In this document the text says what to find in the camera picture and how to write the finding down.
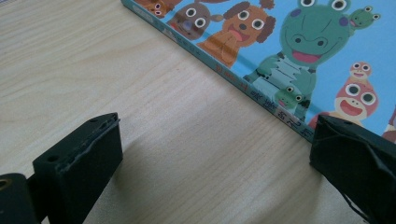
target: cartoon dog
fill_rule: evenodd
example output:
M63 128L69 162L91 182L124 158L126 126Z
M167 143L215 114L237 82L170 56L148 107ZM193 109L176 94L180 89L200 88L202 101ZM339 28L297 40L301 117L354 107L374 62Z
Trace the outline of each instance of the cartoon dog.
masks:
M211 21L223 20L221 15L211 15L209 9L200 2L220 3L225 1L228 0L194 0L193 3L181 8L167 24L189 40L198 39Z
M362 126L361 120L370 117L378 107L378 97L373 89L360 82L346 82L337 93L334 106L335 111L320 114L346 119ZM318 115L312 118L308 125L315 129L317 122Z
M137 4L162 19L169 11L175 8L181 0L135 0Z
M263 10L272 9L274 0L261 0L260 4L262 7L252 6L249 2L236 4L224 13L222 30L197 45L231 67L240 48L256 41L262 43L274 31L276 19Z

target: cartoon character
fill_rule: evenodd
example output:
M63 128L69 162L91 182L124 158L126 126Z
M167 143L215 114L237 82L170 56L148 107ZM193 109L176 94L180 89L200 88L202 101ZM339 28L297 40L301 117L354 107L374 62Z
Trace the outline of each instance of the cartoon character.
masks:
M303 100L303 96L298 94L292 86L279 90L275 94L275 102L287 110L294 109Z
M276 19L263 10L274 7L273 0L261 0L262 7L241 2L224 13L222 30L197 44L220 62L231 67L240 48L262 43L273 32Z
M382 137L396 144L396 106L392 116L390 117L387 129L382 134Z
M360 82L367 88L373 88L370 84L368 77L372 74L372 68L370 64L365 62L358 62L352 64L349 69L349 79L347 82Z
M335 97L335 111L320 114L346 119L363 126L361 120L370 117L378 107L378 103L378 97L373 89L360 82L346 82ZM308 125L315 129L317 121L318 115L313 117Z
M381 18L379 14L372 13L372 7L365 7L358 9L349 16L349 22L351 25L351 34L355 32L355 30L365 29L373 24L374 21L377 21Z
M162 19L169 11L175 8L181 0L135 0L137 4L144 7L157 18Z
M256 89L274 95L292 86L303 96L294 116L304 121L317 82L317 68L339 52L350 37L350 0L330 0L327 6L316 0L298 0L298 7L285 19L281 32L282 50L264 59L244 76Z
M228 0L194 0L194 3L181 8L167 24L189 40L198 39L211 21L223 20L219 14L210 15L209 9L200 2L220 3L225 1Z

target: black object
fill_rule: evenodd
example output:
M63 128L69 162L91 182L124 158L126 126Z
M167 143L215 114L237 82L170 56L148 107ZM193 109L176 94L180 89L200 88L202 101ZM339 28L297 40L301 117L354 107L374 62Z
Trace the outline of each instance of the black object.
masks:
M352 122L319 116L310 160L364 219L396 223L395 144Z
M0 175L0 223L82 223L122 161L117 113L90 119L33 161Z

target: wooden table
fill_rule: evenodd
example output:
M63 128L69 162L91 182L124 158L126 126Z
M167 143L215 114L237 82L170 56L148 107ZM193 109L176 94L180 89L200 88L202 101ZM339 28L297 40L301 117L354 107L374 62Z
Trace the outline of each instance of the wooden table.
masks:
M0 34L0 174L119 113L124 161L86 223L363 223L307 141L120 1L10 1Z

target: picture book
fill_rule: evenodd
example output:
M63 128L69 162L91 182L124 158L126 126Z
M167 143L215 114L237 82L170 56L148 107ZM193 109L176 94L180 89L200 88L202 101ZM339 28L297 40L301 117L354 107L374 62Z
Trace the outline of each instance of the picture book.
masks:
M121 2L308 141L330 115L396 143L396 1Z

